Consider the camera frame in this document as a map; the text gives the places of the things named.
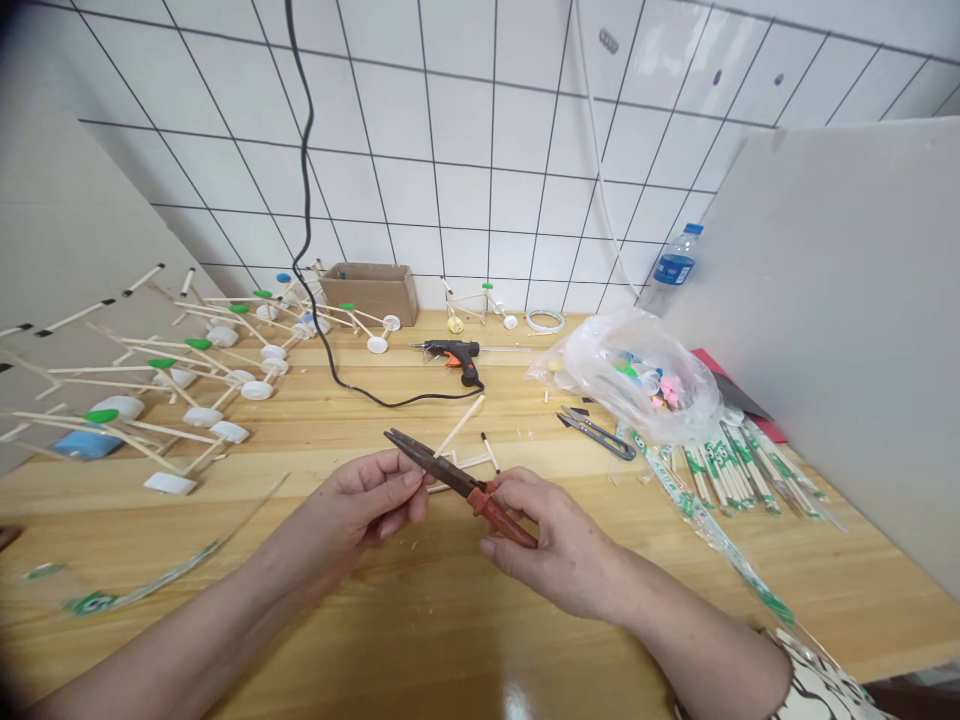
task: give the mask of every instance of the white tile wall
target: white tile wall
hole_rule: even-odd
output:
[[[222,289],[274,289],[304,237],[307,103],[283,0],[75,2],[22,13],[44,82]],[[570,0],[294,10],[316,106],[307,258],[407,264],[427,308],[441,276],[458,294],[489,279],[516,310],[629,304],[628,280],[701,219],[750,133],[960,114],[954,61],[706,3],[583,3],[627,277]]]

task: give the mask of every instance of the water bottle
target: water bottle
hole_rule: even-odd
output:
[[[703,225],[687,223],[680,236],[664,248],[653,271],[653,282],[643,289],[640,297],[641,310],[663,317],[697,263],[697,245],[702,232]]]

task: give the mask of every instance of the black power cord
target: black power cord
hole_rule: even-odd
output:
[[[300,271],[300,260],[310,249],[310,241],[312,239],[310,227],[311,188],[310,177],[307,174],[307,147],[310,140],[310,131],[313,129],[313,97],[310,95],[310,85],[307,83],[306,73],[303,72],[303,63],[300,61],[300,48],[297,46],[297,33],[293,26],[293,0],[285,0],[284,7],[287,15],[287,32],[290,34],[290,47],[293,50],[293,59],[297,63],[297,73],[300,75],[300,82],[303,84],[303,91],[307,96],[307,107],[309,109],[307,114],[307,124],[303,129],[303,142],[300,145],[300,172],[303,175],[303,221],[306,225],[307,235],[306,240],[303,243],[303,247],[300,248],[300,252],[297,253],[297,256],[293,259],[292,269],[293,274],[296,275],[297,280],[300,281],[300,284],[303,285],[303,289],[307,291],[307,295],[310,297],[310,306],[313,309],[313,325],[320,334],[320,339],[323,340],[323,346],[327,349],[327,360],[330,363],[330,374],[333,375],[333,379],[340,387],[346,388],[347,390],[356,390],[357,392],[366,395],[378,405],[388,408],[409,405],[410,403],[417,402],[418,400],[462,400],[463,398],[470,397],[471,395],[482,393],[483,383],[478,381],[477,389],[473,392],[468,392],[466,395],[437,395],[434,393],[425,393],[423,395],[417,395],[409,400],[403,400],[398,403],[388,403],[384,402],[373,393],[367,392],[363,388],[358,388],[355,385],[349,385],[343,382],[343,380],[341,380],[337,375],[337,368],[333,362],[333,350],[330,348],[330,342],[327,340],[327,336],[323,334],[323,330],[320,329],[320,323],[317,320],[317,299],[314,297],[313,291],[310,289],[310,286],[307,285],[307,281],[304,279],[303,273]]]

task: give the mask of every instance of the blue bottle label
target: blue bottle label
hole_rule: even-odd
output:
[[[665,285],[683,285],[696,260],[685,255],[664,255],[653,271],[653,279]]]

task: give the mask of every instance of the wooden table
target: wooden table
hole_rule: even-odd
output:
[[[423,366],[408,343],[450,337],[439,312],[372,355],[363,336],[331,334],[342,377],[399,400],[457,393],[459,373]],[[568,328],[576,324],[568,319]],[[460,336],[487,345],[549,347],[522,323],[470,322]],[[244,352],[256,355],[252,345]],[[564,485],[610,535],[752,625],[773,618],[727,563],[680,519],[637,460],[628,468],[554,411],[569,396],[524,380],[536,353],[481,354],[482,412],[453,447],[483,451],[486,431],[504,467],[523,464]],[[0,513],[27,530],[0,554],[4,661],[28,699],[58,687],[113,652],[198,590],[222,577],[336,466],[388,446],[395,426],[439,443],[471,400],[428,401],[398,410],[337,387],[320,341],[301,344],[273,399],[235,402],[228,418],[255,431],[215,463],[189,497],[141,487],[151,462],[128,451],[94,463],[32,462],[0,482]],[[198,385],[201,399],[212,386]],[[612,427],[598,405],[595,419]],[[149,419],[176,423],[182,405]],[[196,452],[189,443],[177,453]],[[620,484],[611,482],[611,471]],[[231,528],[285,471],[292,475],[206,565],[140,603],[52,623],[25,597],[17,574],[68,562],[90,589],[129,591],[160,576]],[[492,475],[489,465],[477,477]],[[719,518],[764,580],[804,626],[862,682],[960,656],[960,606],[824,481],[831,511],[850,529],[760,511]],[[668,689],[630,637],[565,615],[501,576],[479,553],[484,523],[453,493],[431,499],[427,521],[370,552],[338,593],[277,643],[275,652],[221,706],[219,717],[582,718],[672,717]]]

